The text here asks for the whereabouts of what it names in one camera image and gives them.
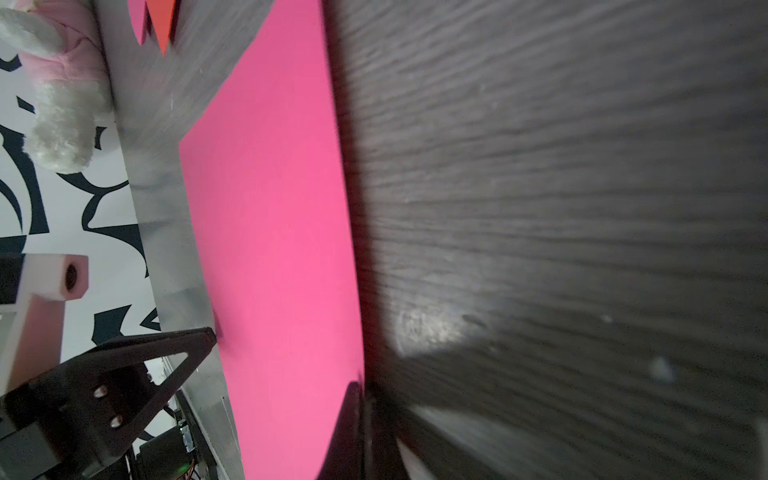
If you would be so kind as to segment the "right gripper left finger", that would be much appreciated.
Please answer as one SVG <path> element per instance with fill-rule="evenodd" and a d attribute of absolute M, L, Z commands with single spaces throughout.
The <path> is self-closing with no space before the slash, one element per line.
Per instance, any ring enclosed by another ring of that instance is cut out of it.
<path fill-rule="evenodd" d="M 363 388 L 350 382 L 318 480 L 359 480 L 363 475 Z"/>

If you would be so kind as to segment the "magenta paper sheet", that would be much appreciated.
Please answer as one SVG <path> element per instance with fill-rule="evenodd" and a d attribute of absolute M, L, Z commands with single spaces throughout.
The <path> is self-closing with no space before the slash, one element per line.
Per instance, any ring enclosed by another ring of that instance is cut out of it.
<path fill-rule="evenodd" d="M 249 479 L 316 479 L 361 315 L 322 4 L 276 2 L 180 164 Z"/>
<path fill-rule="evenodd" d="M 149 30 L 149 12 L 146 0 L 128 0 L 131 28 L 139 45 L 143 45 Z"/>

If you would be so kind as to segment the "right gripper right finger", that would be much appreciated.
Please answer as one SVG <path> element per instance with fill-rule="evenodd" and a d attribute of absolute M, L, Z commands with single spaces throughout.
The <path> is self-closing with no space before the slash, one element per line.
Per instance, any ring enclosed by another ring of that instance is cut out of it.
<path fill-rule="evenodd" d="M 367 384 L 363 400 L 362 478 L 408 480 L 397 443 L 397 408 L 376 385 Z"/>

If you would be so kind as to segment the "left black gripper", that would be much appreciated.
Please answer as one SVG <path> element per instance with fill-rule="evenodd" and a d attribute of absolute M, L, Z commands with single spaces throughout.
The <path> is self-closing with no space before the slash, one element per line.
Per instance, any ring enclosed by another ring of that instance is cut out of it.
<path fill-rule="evenodd" d="M 123 457 L 212 351 L 210 327 L 109 340 L 1 397 L 1 477 L 76 479 Z"/>

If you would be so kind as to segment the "red square paper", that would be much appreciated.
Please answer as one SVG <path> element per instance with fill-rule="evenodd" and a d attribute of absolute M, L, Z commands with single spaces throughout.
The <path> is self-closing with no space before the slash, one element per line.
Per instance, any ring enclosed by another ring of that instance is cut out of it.
<path fill-rule="evenodd" d="M 147 0 L 147 8 L 156 40 L 163 56 L 175 34 L 179 0 Z"/>

